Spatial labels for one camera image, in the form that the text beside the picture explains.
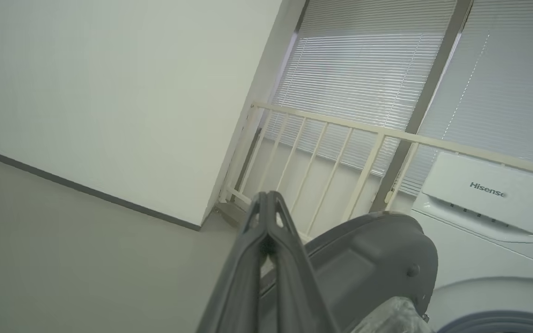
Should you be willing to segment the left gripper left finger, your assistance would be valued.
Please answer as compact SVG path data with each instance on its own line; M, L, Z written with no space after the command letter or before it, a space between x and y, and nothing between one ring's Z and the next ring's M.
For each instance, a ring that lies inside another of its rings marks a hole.
M267 237L263 210L266 192L250 203L213 293L199 321L198 333L256 333L259 329L262 244Z

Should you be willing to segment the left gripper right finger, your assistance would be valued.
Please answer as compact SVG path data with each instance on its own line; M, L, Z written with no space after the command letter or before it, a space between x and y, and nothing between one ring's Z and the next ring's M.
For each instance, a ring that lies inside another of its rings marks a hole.
M336 333L332 316L316 280L302 239L280 192L269 193L269 236L276 267L277 331Z

